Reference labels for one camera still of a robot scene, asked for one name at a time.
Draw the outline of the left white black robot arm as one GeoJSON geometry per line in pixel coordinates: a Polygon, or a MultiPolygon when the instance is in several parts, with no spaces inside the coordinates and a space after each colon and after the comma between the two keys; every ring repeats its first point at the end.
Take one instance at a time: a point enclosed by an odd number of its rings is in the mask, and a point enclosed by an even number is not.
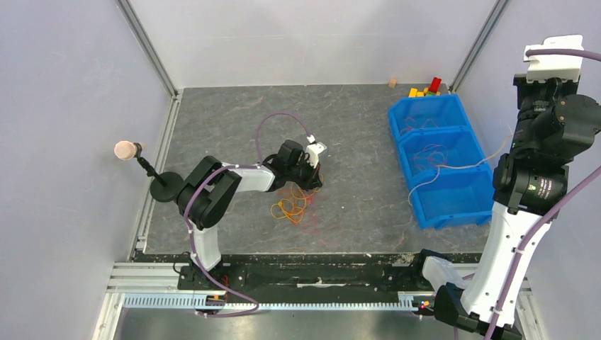
{"type": "Polygon", "coordinates": [[[322,188],[321,143],[303,147],[286,140],[275,154],[261,157],[257,164],[226,164],[215,157],[204,157],[186,177],[168,172],[171,186],[167,196],[174,202],[189,226],[193,246],[189,264],[182,268],[180,280],[187,285],[214,289],[222,282],[222,256],[218,248],[218,223],[225,215],[234,195],[239,192],[273,192],[286,183],[303,191],[322,188]]]}

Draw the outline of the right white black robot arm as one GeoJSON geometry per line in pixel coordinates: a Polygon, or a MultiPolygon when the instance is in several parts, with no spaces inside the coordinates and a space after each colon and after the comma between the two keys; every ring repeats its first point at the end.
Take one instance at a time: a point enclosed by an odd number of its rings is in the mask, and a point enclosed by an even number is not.
{"type": "Polygon", "coordinates": [[[600,132],[600,104],[579,94],[577,81],[518,74],[513,84],[517,123],[493,171],[490,232],[476,272],[467,280],[430,250],[409,270],[416,288],[434,288],[437,321],[484,339],[522,338],[515,310],[529,262],[560,209],[591,182],[569,188],[568,165],[600,132]]]}

